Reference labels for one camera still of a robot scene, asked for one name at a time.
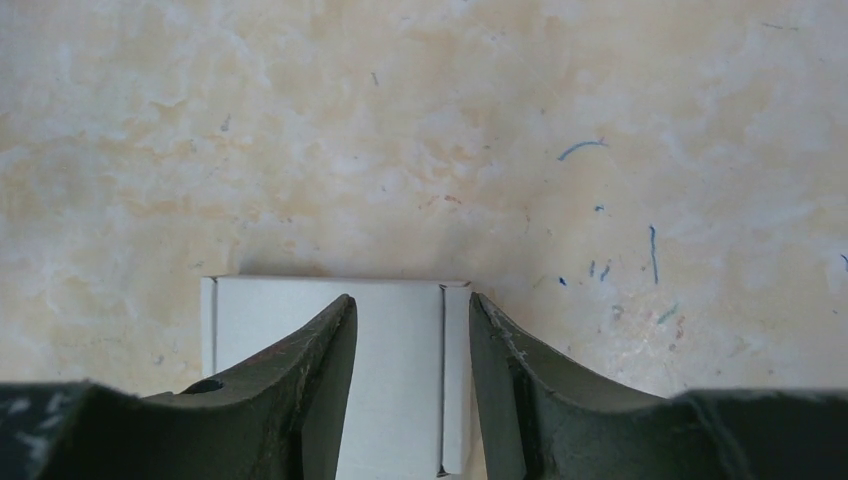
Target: blue mark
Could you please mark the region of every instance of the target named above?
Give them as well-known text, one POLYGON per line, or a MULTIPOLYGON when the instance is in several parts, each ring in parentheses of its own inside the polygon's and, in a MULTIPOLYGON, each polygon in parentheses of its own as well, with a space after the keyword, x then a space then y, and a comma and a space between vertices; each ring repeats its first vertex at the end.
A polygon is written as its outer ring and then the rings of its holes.
POLYGON ((669 310, 669 311, 667 311, 667 312, 663 313, 663 314, 662 314, 662 316, 660 317, 660 319, 659 319, 659 320, 657 320, 657 325, 662 325, 663 323, 665 323, 665 321, 666 321, 666 320, 668 320, 669 318, 671 318, 671 316, 672 316, 672 315, 674 315, 675 313, 677 313, 677 307, 679 307, 679 306, 680 306, 680 303, 679 303, 679 302, 678 302, 678 303, 675 303, 675 304, 674 304, 674 306, 673 306, 673 307, 671 307, 671 310, 669 310))
POLYGON ((660 284, 660 273, 657 269, 657 229, 651 225, 651 263, 654 265, 654 285, 660 284))
POLYGON ((590 146, 590 145, 597 145, 597 146, 599 146, 599 147, 608 147, 608 146, 609 146, 609 145, 607 145, 606 143, 604 143, 604 137, 601 137, 601 139, 600 139, 600 140, 598 140, 598 141, 590 140, 590 141, 588 141, 588 142, 575 143, 574 145, 572 145, 572 146, 571 146, 571 148, 569 148, 568 150, 566 150, 566 151, 562 152, 562 155, 560 155, 560 156, 557 158, 557 160, 559 160, 559 161, 561 162, 561 161, 565 160, 565 157, 567 157, 568 155, 570 155, 570 154, 571 154, 571 152, 573 152, 573 151, 575 151, 575 150, 577 150, 577 149, 579 149, 579 148, 588 147, 588 146, 590 146))

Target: marbled surface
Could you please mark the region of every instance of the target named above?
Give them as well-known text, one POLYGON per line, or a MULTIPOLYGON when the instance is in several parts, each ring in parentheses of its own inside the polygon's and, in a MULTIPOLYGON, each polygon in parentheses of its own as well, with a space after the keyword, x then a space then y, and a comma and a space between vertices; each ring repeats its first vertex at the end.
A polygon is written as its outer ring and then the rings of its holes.
POLYGON ((659 394, 846 387, 846 20, 0 0, 0 377, 183 388, 241 272, 471 280, 659 394))

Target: black object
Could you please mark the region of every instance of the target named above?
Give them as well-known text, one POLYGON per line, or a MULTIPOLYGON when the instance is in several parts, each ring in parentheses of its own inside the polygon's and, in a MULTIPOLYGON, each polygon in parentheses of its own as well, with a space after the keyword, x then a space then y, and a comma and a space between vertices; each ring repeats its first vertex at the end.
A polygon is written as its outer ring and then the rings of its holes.
POLYGON ((482 295, 470 314, 490 480, 848 478, 845 392, 665 400, 573 362, 482 295))
POLYGON ((178 395, 0 385, 0 478, 331 480, 355 347, 356 305, 342 296, 178 395))

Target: white cardboard box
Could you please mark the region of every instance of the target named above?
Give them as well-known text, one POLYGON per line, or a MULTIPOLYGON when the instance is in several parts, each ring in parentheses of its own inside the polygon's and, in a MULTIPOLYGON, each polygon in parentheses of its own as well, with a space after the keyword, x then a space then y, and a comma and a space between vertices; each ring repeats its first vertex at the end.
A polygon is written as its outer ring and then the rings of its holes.
POLYGON ((356 300, 358 332, 336 478, 461 475, 470 443, 467 282, 204 278, 204 377, 291 334, 344 293, 356 300))

